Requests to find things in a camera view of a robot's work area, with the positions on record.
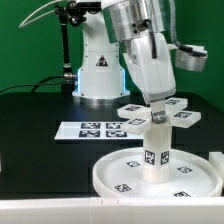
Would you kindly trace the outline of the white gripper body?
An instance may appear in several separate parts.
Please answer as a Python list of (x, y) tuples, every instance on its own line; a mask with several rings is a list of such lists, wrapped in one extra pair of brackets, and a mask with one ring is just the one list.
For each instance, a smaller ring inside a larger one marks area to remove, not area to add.
[(142, 92), (147, 104), (164, 100), (176, 91), (170, 53), (164, 36), (155, 34), (157, 57), (152, 57), (151, 39), (148, 34), (130, 41), (129, 52), (124, 53), (129, 74)]

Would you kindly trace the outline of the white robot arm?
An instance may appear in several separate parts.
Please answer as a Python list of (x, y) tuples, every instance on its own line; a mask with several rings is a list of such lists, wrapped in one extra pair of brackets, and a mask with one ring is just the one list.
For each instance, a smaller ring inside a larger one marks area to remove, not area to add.
[(124, 87), (123, 58), (156, 124), (167, 120), (165, 98), (175, 93), (163, 35), (164, 0), (74, 0), (83, 23), (80, 95), (90, 101), (117, 98)]

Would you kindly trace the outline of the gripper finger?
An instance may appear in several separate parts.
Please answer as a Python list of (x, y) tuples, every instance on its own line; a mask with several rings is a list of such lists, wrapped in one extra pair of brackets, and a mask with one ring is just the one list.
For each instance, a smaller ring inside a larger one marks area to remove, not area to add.
[(162, 124), (167, 121), (165, 101), (155, 101), (150, 104), (152, 119), (155, 124)]

